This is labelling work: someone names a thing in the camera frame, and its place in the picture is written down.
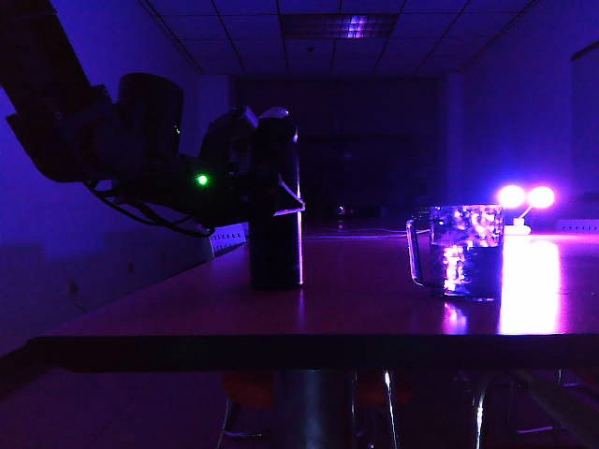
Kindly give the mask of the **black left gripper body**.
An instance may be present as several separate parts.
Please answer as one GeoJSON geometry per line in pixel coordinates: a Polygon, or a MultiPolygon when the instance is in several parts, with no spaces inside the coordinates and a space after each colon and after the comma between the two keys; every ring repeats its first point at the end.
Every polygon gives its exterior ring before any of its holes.
{"type": "Polygon", "coordinates": [[[210,164],[198,157],[179,156],[155,172],[114,180],[111,194],[167,226],[175,223],[160,215],[156,206],[179,212],[206,229],[251,217],[248,175],[229,163],[210,164]]]}

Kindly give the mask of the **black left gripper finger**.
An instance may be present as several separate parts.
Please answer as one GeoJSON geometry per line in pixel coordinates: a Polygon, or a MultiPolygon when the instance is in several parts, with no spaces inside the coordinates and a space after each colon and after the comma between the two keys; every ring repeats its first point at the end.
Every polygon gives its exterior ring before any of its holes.
{"type": "Polygon", "coordinates": [[[297,183],[287,183],[281,174],[277,174],[271,188],[271,209],[273,216],[282,216],[305,210],[305,202],[300,195],[297,183]]]}

